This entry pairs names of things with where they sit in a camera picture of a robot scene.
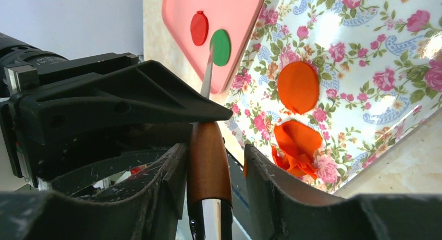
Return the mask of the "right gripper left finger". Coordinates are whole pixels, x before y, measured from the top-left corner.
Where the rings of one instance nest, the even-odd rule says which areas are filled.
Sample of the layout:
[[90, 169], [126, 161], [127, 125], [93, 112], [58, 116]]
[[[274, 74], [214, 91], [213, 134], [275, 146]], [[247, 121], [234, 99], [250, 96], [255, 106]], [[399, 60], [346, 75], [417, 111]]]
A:
[[188, 146], [157, 152], [148, 167], [92, 197], [1, 193], [1, 239], [175, 239]]

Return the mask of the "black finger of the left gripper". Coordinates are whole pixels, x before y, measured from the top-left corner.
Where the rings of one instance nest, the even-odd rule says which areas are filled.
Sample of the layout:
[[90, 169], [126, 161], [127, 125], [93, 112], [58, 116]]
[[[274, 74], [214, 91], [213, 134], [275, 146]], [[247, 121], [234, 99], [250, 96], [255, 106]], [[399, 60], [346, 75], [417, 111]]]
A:
[[212, 107], [157, 61], [66, 61], [38, 78], [19, 98], [19, 147], [29, 152], [117, 151], [134, 126], [201, 122]]

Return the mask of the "orange dough scrap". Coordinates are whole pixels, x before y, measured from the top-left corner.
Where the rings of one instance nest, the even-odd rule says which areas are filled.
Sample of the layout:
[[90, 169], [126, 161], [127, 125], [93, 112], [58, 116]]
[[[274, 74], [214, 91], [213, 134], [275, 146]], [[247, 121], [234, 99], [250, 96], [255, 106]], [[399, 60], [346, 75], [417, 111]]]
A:
[[313, 154], [322, 144], [320, 133], [297, 121], [286, 121], [274, 127], [274, 135], [274, 163], [294, 177], [308, 175], [317, 179]]

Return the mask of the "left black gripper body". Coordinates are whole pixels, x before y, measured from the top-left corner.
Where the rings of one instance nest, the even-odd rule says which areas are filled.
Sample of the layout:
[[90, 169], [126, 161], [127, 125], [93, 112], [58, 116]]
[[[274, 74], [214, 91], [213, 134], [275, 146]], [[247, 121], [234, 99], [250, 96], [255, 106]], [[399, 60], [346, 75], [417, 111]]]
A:
[[13, 172], [30, 177], [61, 159], [70, 137], [134, 124], [193, 121], [193, 89], [157, 61], [139, 63], [130, 53], [67, 60], [52, 52], [11, 52], [1, 58], [19, 72], [16, 92], [2, 119], [10, 144], [27, 151], [28, 166]]

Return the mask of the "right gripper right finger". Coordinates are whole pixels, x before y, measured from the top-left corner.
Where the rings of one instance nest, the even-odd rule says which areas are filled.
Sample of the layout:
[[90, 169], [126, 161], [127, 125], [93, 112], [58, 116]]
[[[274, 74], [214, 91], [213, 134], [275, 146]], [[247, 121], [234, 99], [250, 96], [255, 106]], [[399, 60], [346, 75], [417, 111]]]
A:
[[441, 195], [328, 194], [244, 149], [257, 239], [441, 239]]

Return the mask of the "pink plastic tray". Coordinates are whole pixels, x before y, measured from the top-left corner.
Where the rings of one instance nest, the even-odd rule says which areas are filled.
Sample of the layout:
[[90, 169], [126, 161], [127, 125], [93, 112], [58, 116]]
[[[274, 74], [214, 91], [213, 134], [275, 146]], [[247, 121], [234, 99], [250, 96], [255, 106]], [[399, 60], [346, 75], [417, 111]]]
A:
[[163, 22], [200, 78], [213, 50], [211, 93], [225, 90], [264, 0], [163, 0]]

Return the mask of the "red dough disc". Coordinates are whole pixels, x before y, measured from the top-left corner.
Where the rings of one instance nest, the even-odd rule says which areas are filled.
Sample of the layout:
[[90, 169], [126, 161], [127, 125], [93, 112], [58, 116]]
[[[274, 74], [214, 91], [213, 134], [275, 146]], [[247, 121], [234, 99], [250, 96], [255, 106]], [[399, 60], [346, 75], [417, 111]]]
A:
[[208, 18], [202, 10], [197, 11], [190, 23], [191, 39], [194, 45], [201, 46], [208, 36]]

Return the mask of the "floral patterned tray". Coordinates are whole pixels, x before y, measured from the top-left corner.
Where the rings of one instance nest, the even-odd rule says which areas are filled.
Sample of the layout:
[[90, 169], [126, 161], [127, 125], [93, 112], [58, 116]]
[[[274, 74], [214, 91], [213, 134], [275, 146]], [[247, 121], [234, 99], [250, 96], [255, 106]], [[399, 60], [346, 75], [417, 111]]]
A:
[[[297, 61], [320, 88], [302, 115], [277, 91]], [[225, 106], [239, 145], [268, 158], [276, 125], [318, 131], [317, 178], [304, 181], [334, 193], [441, 108], [441, 0], [264, 0]]]

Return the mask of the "green dough disc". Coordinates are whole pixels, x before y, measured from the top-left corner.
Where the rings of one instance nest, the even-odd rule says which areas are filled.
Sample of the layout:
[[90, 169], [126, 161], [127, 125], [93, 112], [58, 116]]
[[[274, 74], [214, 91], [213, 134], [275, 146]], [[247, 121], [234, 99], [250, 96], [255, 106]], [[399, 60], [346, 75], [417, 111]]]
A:
[[210, 40], [213, 51], [213, 62], [217, 66], [226, 66], [231, 57], [231, 40], [224, 29], [216, 30]]

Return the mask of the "metal scraper wooden handle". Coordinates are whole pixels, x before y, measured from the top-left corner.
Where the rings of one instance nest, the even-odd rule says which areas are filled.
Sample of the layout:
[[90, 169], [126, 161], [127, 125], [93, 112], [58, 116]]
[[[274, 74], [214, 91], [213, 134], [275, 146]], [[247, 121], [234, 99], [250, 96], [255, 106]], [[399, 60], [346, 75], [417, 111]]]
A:
[[228, 159], [218, 121], [231, 112], [210, 100], [214, 46], [200, 94], [212, 105], [201, 122], [193, 125], [187, 170], [187, 210], [193, 239], [232, 238], [232, 191]]

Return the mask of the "orange-red dough piece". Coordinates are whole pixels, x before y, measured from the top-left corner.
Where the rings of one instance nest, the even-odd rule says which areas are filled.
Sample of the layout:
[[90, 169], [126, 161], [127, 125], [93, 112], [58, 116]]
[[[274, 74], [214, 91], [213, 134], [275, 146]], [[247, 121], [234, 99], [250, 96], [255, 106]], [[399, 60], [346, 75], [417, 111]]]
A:
[[320, 92], [316, 71], [304, 62], [289, 63], [279, 74], [277, 90], [285, 108], [304, 114], [318, 101]]

